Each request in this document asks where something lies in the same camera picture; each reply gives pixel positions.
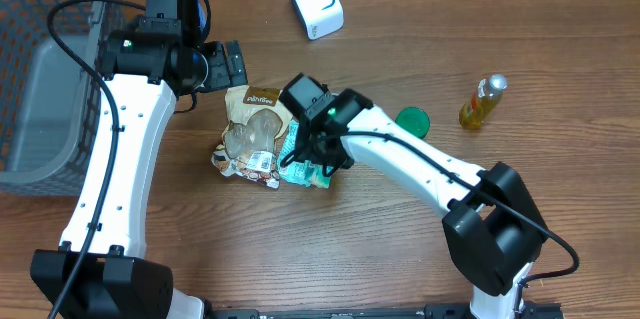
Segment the teal tissue pack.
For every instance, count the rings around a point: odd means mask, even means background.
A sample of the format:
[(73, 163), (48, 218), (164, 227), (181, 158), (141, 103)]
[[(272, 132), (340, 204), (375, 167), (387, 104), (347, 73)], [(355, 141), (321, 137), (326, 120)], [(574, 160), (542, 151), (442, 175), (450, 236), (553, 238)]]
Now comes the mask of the teal tissue pack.
[(323, 167), (318, 164), (313, 164), (309, 161), (303, 164), (302, 170), (302, 182), (306, 187), (315, 186), (321, 189), (328, 189), (331, 183), (331, 178), (324, 176)]

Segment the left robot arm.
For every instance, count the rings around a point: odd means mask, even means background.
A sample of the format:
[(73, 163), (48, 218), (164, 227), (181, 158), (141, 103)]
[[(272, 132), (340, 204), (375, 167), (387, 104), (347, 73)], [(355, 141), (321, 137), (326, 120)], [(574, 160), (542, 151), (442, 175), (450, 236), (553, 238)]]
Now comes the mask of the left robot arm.
[(210, 41), (209, 0), (146, 0), (106, 39), (88, 75), (101, 90), (88, 171), (54, 250), (37, 250), (33, 282), (63, 318), (209, 318), (208, 301), (179, 291), (145, 257), (159, 146), (181, 96), (244, 85), (237, 42)]

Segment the green lidded white jar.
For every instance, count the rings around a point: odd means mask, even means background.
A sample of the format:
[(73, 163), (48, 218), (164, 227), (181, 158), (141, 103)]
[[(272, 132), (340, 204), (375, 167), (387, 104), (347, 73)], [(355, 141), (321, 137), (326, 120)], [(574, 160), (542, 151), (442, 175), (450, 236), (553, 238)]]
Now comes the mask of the green lidded white jar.
[(396, 116), (395, 122), (412, 135), (424, 139), (431, 127), (428, 114), (418, 107), (406, 107)]

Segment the yellow dish soap bottle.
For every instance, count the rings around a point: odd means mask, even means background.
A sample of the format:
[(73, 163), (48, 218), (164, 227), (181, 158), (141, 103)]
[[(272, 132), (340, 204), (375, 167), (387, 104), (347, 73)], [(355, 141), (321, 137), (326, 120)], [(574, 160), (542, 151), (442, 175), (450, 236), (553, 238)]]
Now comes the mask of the yellow dish soap bottle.
[(479, 129), (484, 120), (501, 101), (508, 80), (503, 74), (493, 74), (482, 79), (471, 99), (459, 111), (459, 123), (465, 129)]

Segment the teal wipes packet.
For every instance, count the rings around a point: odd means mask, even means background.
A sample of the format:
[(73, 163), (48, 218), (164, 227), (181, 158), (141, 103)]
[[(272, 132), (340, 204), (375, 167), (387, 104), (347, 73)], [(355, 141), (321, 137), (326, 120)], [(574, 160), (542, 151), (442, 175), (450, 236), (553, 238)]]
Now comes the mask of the teal wipes packet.
[(308, 165), (305, 162), (293, 160), (291, 155), (296, 146), (298, 128), (298, 122), (291, 120), (278, 157), (278, 172), (280, 177), (288, 183), (310, 187)]

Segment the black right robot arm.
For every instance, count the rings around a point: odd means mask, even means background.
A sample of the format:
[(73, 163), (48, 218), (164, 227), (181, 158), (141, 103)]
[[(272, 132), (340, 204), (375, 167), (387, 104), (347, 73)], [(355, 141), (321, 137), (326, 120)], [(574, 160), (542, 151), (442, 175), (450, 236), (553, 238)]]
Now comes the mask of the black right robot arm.
[(523, 297), (540, 255), (546, 224), (521, 176), (498, 162), (491, 169), (447, 155), (394, 122), (358, 92), (333, 94), (304, 74), (280, 102), (298, 122), (294, 149), (281, 159), (317, 164), (324, 176), (355, 163), (370, 166), (423, 200), (440, 218), (450, 257), (472, 284), (469, 305), (434, 305), (430, 317), (558, 318), (557, 305)]

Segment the beige brown snack bag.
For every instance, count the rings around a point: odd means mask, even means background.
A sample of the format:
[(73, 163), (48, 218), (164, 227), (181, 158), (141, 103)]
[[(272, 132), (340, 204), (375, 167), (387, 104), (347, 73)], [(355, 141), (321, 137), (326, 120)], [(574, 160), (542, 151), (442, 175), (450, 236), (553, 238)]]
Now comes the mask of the beige brown snack bag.
[(289, 127), (292, 114), (279, 101), (281, 91), (249, 85), (225, 94), (228, 125), (211, 157), (225, 177), (239, 176), (277, 189), (276, 141)]

